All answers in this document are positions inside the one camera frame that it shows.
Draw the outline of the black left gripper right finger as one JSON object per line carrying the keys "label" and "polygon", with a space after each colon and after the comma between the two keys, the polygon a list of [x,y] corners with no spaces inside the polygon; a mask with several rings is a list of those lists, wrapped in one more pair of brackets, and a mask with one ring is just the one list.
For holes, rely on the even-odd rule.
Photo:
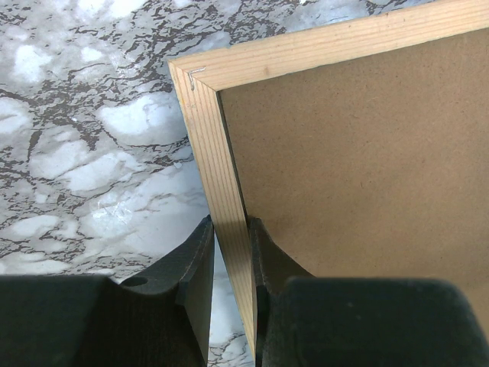
{"label": "black left gripper right finger", "polygon": [[259,366],[486,366],[464,294],[420,278],[316,278],[258,218],[248,231]]}

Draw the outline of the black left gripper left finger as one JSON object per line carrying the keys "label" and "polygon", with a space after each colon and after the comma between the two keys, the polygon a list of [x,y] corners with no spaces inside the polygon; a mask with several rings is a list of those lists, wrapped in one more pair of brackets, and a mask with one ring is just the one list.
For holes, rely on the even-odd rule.
{"label": "black left gripper left finger", "polygon": [[204,366],[214,229],[121,283],[103,275],[4,275],[3,366]]}

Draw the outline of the blue picture frame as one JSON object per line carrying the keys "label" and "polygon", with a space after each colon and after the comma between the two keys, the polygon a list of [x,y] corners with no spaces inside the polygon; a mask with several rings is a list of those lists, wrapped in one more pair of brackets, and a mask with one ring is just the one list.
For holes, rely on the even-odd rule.
{"label": "blue picture frame", "polygon": [[486,1],[436,1],[168,61],[250,349],[257,339],[251,245],[219,93],[487,26]]}

